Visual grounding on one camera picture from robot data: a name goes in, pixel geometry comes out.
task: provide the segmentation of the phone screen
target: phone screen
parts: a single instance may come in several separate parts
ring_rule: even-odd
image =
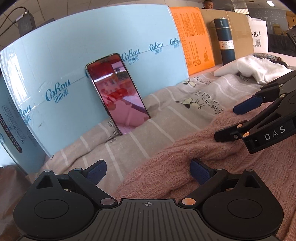
[[[120,56],[112,54],[86,66],[109,116],[122,134],[150,116]]]

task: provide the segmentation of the man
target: man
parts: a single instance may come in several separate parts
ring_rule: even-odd
[[[213,9],[214,3],[212,0],[204,0],[204,8],[203,9]]]

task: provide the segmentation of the orange paper package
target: orange paper package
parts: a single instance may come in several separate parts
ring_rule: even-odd
[[[200,9],[171,7],[170,10],[182,43],[188,74],[214,67],[213,51]]]

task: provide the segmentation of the dark blue thermos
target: dark blue thermos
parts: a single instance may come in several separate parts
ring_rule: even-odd
[[[235,60],[234,45],[227,18],[214,19],[223,65]]]

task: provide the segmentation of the cable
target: cable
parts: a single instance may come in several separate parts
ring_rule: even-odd
[[[0,37],[12,26],[16,23],[16,20],[12,22],[11,25],[9,25],[9,27],[7,29],[4,30],[4,32],[2,34],[0,34]]]
[[[13,9],[8,15],[7,17],[5,18],[4,22],[1,24],[0,28],[3,26],[3,24],[5,23],[5,21],[8,19],[9,15],[16,9],[19,9],[19,8],[23,8],[25,11],[28,11],[28,9],[26,9],[25,7],[16,7],[15,9]]]

